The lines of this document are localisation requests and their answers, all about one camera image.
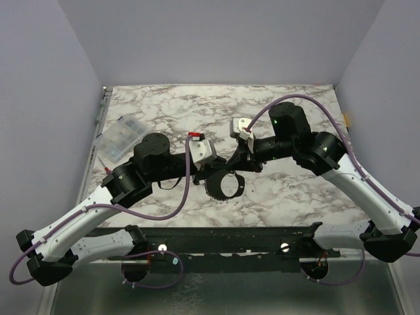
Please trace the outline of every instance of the screw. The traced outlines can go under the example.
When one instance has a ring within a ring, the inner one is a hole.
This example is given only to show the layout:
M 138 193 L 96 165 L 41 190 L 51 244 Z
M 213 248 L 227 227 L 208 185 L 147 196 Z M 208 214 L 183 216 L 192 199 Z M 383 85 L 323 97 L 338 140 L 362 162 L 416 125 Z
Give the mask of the screw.
M 282 243 L 280 245 L 280 249 L 282 250 L 283 253 L 287 253 L 290 250 L 290 246 L 288 243 Z
M 159 247 L 157 248 L 158 251 L 166 251 L 168 248 L 166 247 L 165 244 L 160 244 Z

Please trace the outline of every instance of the wire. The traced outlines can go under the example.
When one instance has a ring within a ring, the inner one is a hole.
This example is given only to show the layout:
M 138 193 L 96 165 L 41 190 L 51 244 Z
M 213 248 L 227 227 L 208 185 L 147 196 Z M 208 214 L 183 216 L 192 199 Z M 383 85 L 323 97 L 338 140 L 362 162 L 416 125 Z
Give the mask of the wire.
M 188 191 L 190 189 L 190 174 L 191 174 L 191 168 L 190 167 L 191 167 L 191 165 L 190 165 L 190 145 L 189 145 L 189 143 L 190 143 L 191 138 L 192 138 L 192 136 L 188 135 L 186 137 L 186 141 L 185 141 L 185 168 L 186 168 L 186 171 L 185 171 L 184 195 L 182 196 L 182 199 L 181 199 L 181 202 L 179 203 L 179 206 L 171 214 L 164 215 L 162 217 L 155 217 L 155 216 L 151 216 L 151 215 L 143 215 L 141 213 L 137 213 L 137 212 L 134 212 L 130 209 L 124 208 L 120 205 L 110 205 L 110 204 L 106 204 L 106 203 L 97 203 L 97 204 L 94 204 L 94 205 L 88 205 L 88 206 L 86 206 L 86 210 L 89 211 L 91 209 L 97 209 L 97 208 L 113 209 L 113 210 L 116 210 L 116 211 L 121 211 L 121 212 L 128 213 L 130 215 L 134 215 L 135 217 L 139 217 L 139 218 L 146 219 L 146 220 L 154 220 L 154 221 L 163 221 L 163 220 L 173 218 L 184 207 L 186 199 L 188 197 Z M 52 228 L 50 232 L 48 232 L 47 234 L 44 235 L 43 239 L 41 239 L 40 241 L 37 241 L 35 244 L 33 244 L 31 247 L 29 247 L 27 250 L 25 250 L 25 252 L 23 252 L 23 254 L 21 254 L 21 256 L 19 256 L 17 258 L 17 260 L 13 263 L 12 267 L 10 268 L 9 281 L 11 282 L 11 284 L 22 285 L 22 284 L 28 284 L 29 282 L 33 281 L 33 278 L 29 278 L 29 279 L 22 280 L 22 281 L 18 281 L 18 280 L 14 279 L 14 272 L 16 271 L 16 268 L 18 267 L 20 262 L 22 262 L 27 255 L 29 255 L 33 250 L 37 249 L 42 243 L 46 243 L 47 240 L 55 232 L 60 230 L 63 226 L 68 224 L 70 221 L 72 221 L 73 219 L 75 219 L 76 217 L 81 215 L 82 213 L 85 213 L 85 212 L 83 212 L 82 210 L 76 211 L 75 213 L 70 215 L 68 218 L 64 219 L 62 222 L 57 224 L 57 226 Z
M 318 266 L 321 267 L 321 260 L 325 257 L 325 261 L 327 261 L 327 257 L 326 257 L 327 251 L 324 251 L 322 253 L 322 256 L 320 257 L 320 259 L 318 260 Z
M 406 256 L 410 256 L 410 257 L 420 257 L 420 253 L 406 253 Z
M 335 286 L 338 286 L 338 285 L 350 284 L 350 283 L 356 281 L 363 274 L 363 271 L 365 270 L 365 268 L 366 268 L 366 256 L 365 256 L 365 251 L 362 251 L 362 265 L 360 266 L 359 271 L 351 279 L 345 280 L 343 282 L 324 282 L 322 280 L 317 280 L 317 279 L 311 278 L 310 276 L 308 276 L 308 274 L 303 269 L 301 269 L 301 272 L 306 276 L 306 278 L 309 281 L 315 282 L 316 284 L 322 284 L 322 285 L 328 285 L 328 286 L 335 287 Z
M 125 277 L 125 273 L 124 273 L 124 269 L 122 270 L 121 275 L 123 276 L 123 284 L 131 284 L 134 285 L 136 287 L 143 287 L 146 289 L 156 289 L 156 290 L 160 290 L 160 289 L 169 289 L 170 287 L 173 287 L 174 285 L 176 285 L 178 282 L 181 281 L 183 275 L 184 275 L 184 265 L 182 263 L 181 258 L 179 258 L 179 256 L 175 253 L 173 253 L 172 251 L 147 251 L 145 253 L 140 253 L 140 254 L 134 254 L 134 255 L 126 255 L 124 256 L 125 258 L 138 258 L 141 256 L 147 256 L 147 255 L 153 255 L 153 254 L 170 254 L 171 256 L 174 256 L 174 258 L 178 259 L 179 262 L 179 275 L 178 277 L 171 283 L 169 284 L 165 284 L 165 285 L 146 285 L 146 284 L 140 284 L 138 282 L 130 282 L 126 279 Z
M 158 186 L 160 189 L 162 189 L 162 190 L 172 190 L 172 189 L 174 189 L 175 187 L 177 187 L 177 186 L 178 186 L 178 184 L 181 182 L 181 179 L 182 179 L 182 177 L 178 178 L 178 179 L 177 179 L 177 182 L 175 183 L 175 185 L 173 185 L 173 186 L 172 186 L 172 187 L 170 187 L 170 188 L 163 188 L 163 187 L 162 187 L 162 184 L 160 183 L 160 181 L 158 181 L 158 182 L 157 182 L 157 186 Z

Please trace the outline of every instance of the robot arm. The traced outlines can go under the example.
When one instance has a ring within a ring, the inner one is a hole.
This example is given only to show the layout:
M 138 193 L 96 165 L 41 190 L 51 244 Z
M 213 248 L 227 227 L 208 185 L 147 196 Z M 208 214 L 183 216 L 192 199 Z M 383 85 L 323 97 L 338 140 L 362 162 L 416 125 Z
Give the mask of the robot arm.
M 356 224 L 316 224 L 311 229 L 310 242 L 320 250 L 364 248 L 378 259 L 392 262 L 411 249 L 419 225 L 400 215 L 367 185 L 337 137 L 326 132 L 311 132 L 303 109 L 293 103 L 280 103 L 270 109 L 269 115 L 275 136 L 262 139 L 246 129 L 250 119 L 232 121 L 230 136 L 236 138 L 238 148 L 228 161 L 216 155 L 214 146 L 203 134 L 191 134 L 187 138 L 186 152 L 174 155 L 169 153 L 166 136 L 147 135 L 135 146 L 134 156 L 116 167 L 100 187 L 69 213 L 41 230 L 24 230 L 17 235 L 23 251 L 40 242 L 28 254 L 31 275 L 40 284 L 50 285 L 83 263 L 147 251 L 148 241 L 137 226 L 94 238 L 86 235 L 106 219 L 121 211 L 128 212 L 126 208 L 150 195 L 152 182 L 183 177 L 189 170 L 194 184 L 204 180 L 207 194 L 226 200 L 243 192 L 245 181 L 236 171 L 258 173 L 263 163 L 287 157 L 330 181 L 371 218 Z M 228 173 L 233 173 L 238 180 L 238 191 L 232 197 L 225 196 L 220 186 Z M 406 213 L 419 218 L 420 209 L 413 210 L 374 178 L 370 179 Z M 46 240 L 45 235 L 58 226 L 60 229 Z

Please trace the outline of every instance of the cable clip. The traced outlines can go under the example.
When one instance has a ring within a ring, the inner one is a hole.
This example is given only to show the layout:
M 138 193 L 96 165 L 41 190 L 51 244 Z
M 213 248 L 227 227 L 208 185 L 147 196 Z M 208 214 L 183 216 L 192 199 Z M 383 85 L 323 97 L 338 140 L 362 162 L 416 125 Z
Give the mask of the cable clip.
M 361 179 L 362 179 L 362 182 L 364 182 L 364 181 L 366 181 L 366 180 L 370 179 L 370 178 L 371 178 L 371 176 L 372 176 L 372 175 L 370 175 L 369 173 L 368 173 L 368 174 L 366 174 L 366 176 L 365 176 L 365 177 L 362 177 L 362 178 L 361 178 Z
M 242 127 L 239 137 L 244 140 L 248 140 L 249 137 L 252 137 L 251 134 L 252 134 L 252 130 L 248 131 L 247 127 Z

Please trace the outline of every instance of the gear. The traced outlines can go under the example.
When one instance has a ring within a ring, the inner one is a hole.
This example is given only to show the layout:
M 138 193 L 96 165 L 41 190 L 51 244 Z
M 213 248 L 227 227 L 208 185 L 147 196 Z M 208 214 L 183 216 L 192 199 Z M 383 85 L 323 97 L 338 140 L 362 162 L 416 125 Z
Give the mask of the gear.
M 233 174 L 238 181 L 238 190 L 236 190 L 236 193 L 232 196 L 228 197 L 226 196 L 222 191 L 222 179 L 227 174 Z M 227 171 L 226 169 L 221 169 L 220 171 L 217 171 L 216 173 L 212 174 L 209 178 L 205 179 L 204 181 L 204 187 L 205 192 L 210 197 L 219 200 L 219 201 L 225 201 L 229 200 L 235 197 L 239 197 L 243 194 L 244 188 L 245 188 L 245 179 L 241 176 L 236 174 L 233 171 Z

